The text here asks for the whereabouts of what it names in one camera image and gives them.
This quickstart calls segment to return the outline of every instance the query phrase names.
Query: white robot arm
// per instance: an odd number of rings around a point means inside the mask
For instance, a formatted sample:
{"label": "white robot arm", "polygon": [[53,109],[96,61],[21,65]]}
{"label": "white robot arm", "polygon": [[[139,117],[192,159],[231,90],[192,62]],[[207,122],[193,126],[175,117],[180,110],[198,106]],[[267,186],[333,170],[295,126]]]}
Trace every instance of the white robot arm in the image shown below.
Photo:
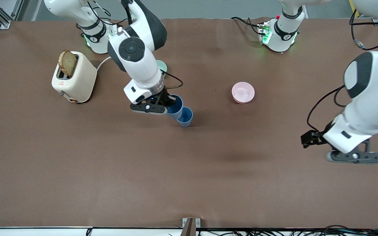
{"label": "white robot arm", "polygon": [[259,41],[275,52],[284,52],[294,43],[305,14],[303,5],[319,5],[331,0],[278,0],[282,4],[279,19],[271,19],[259,27]]}
{"label": "white robot arm", "polygon": [[167,31],[141,1],[122,0],[121,3],[136,17],[135,22],[109,39],[108,44],[112,60],[131,78],[123,90],[132,103],[132,111],[166,114],[167,107],[176,99],[167,93],[152,52],[165,44]]}
{"label": "white robot arm", "polygon": [[[360,13],[378,19],[378,1],[353,0]],[[319,133],[302,136],[303,147],[329,143],[333,151],[327,160],[341,163],[378,163],[378,153],[369,151],[369,138],[378,133],[378,52],[355,58],[344,73],[344,85],[352,99],[342,114]],[[364,143],[364,151],[358,145]]]}
{"label": "white robot arm", "polygon": [[45,0],[45,5],[52,14],[75,20],[95,53],[107,53],[109,34],[116,34],[117,26],[97,18],[86,1]]}

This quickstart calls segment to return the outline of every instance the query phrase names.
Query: brown table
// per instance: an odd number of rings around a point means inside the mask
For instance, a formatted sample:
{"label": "brown table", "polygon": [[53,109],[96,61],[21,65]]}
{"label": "brown table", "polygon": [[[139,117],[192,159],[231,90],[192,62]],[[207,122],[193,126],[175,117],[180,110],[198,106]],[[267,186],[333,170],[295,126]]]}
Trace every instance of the brown table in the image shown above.
{"label": "brown table", "polygon": [[[184,80],[173,93],[194,111],[190,128],[132,112],[129,77],[113,61],[90,102],[59,97],[51,77],[63,49],[95,66],[107,57],[85,46],[74,22],[1,31],[0,226],[174,227],[193,216],[204,227],[378,228],[378,165],[329,163],[328,145],[300,143],[311,107],[363,52],[347,19],[304,20],[284,54],[233,20],[164,23],[168,40],[154,54]],[[356,35],[378,44],[378,27]],[[253,102],[232,100],[239,81],[255,87]],[[323,128],[339,111],[327,99],[311,122]]]}

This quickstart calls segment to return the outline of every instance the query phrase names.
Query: yellow strip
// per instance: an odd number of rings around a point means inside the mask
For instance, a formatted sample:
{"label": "yellow strip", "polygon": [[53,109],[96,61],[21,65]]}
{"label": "yellow strip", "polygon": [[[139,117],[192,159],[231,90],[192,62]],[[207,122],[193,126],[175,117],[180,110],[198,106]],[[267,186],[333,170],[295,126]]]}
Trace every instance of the yellow strip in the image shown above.
{"label": "yellow strip", "polygon": [[[352,3],[352,0],[349,0],[349,4],[351,5],[352,12],[354,12],[355,11],[355,7],[354,7],[354,3]],[[358,17],[358,16],[360,16],[360,14],[357,11],[355,13],[355,17]]]}

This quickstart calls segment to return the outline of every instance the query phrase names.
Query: floor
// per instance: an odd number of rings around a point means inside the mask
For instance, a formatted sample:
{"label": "floor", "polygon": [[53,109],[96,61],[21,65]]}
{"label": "floor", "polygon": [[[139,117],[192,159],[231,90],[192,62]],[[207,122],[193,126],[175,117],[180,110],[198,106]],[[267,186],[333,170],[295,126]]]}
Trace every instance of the floor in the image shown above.
{"label": "floor", "polygon": [[[274,17],[281,13],[281,5],[277,0],[142,0],[160,19],[164,18],[259,18]],[[103,8],[111,13],[111,19],[124,19],[125,11],[117,0],[98,1]],[[68,20],[57,17],[45,6],[43,0],[29,0],[23,6],[20,18],[26,21]],[[309,18],[348,18],[351,6],[348,0],[332,0],[320,6],[307,6]]]}

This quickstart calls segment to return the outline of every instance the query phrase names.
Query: bread slice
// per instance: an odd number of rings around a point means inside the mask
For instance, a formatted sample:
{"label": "bread slice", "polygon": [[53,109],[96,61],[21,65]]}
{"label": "bread slice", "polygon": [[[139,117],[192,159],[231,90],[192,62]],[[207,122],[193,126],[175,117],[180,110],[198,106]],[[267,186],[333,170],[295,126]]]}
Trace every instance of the bread slice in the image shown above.
{"label": "bread slice", "polygon": [[77,65],[77,58],[74,54],[72,54],[69,50],[64,50],[59,55],[58,59],[59,68],[62,70],[62,72],[72,77],[72,74],[74,73],[75,66]]}

